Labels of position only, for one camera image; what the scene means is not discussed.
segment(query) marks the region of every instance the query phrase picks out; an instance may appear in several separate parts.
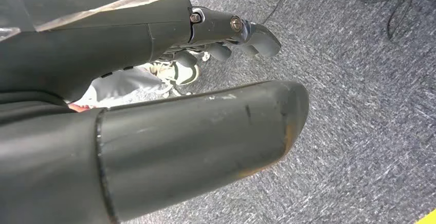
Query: prosthetic hand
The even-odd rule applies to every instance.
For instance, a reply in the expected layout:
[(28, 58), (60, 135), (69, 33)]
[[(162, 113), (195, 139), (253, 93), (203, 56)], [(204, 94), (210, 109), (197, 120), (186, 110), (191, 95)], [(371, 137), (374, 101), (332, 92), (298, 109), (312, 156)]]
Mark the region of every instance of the prosthetic hand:
[(67, 108), (113, 71), (193, 64), (186, 50), (223, 60), (228, 44), (265, 56), (280, 50), (268, 29), (233, 14), (161, 0), (25, 27), (0, 42), (1, 223), (126, 221), (252, 175), (285, 156), (303, 129), (308, 96), (294, 82)]

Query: sneaker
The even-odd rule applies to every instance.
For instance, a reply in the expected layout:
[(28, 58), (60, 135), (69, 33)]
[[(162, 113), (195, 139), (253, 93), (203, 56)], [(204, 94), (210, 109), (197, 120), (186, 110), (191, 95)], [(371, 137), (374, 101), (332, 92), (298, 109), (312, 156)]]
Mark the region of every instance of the sneaker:
[(160, 78), (167, 85), (187, 85), (198, 79), (197, 65), (186, 67), (178, 62), (155, 61), (146, 63), (141, 67)]

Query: screw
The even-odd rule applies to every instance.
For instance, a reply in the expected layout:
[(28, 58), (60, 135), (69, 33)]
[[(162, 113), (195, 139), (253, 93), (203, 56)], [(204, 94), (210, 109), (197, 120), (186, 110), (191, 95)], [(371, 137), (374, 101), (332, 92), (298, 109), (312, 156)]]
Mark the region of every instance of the screw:
[(193, 13), (189, 17), (191, 19), (191, 22), (193, 23), (200, 23), (202, 21), (202, 17), (198, 13)]
[(233, 16), (230, 20), (230, 26), (235, 32), (240, 32), (242, 28), (242, 21), (238, 16)]

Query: gray carpet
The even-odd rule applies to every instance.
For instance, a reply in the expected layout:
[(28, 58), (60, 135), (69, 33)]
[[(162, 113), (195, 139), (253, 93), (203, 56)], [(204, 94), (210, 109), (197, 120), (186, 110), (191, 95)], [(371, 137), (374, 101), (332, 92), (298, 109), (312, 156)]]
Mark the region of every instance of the gray carpet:
[[(192, 2), (261, 23), (278, 0)], [(435, 209), (436, 0), (413, 0), (389, 41), (397, 2), (284, 0), (266, 23), (276, 57), (202, 64), (194, 92), (302, 82), (307, 124), (279, 164), (130, 223), (413, 223)]]

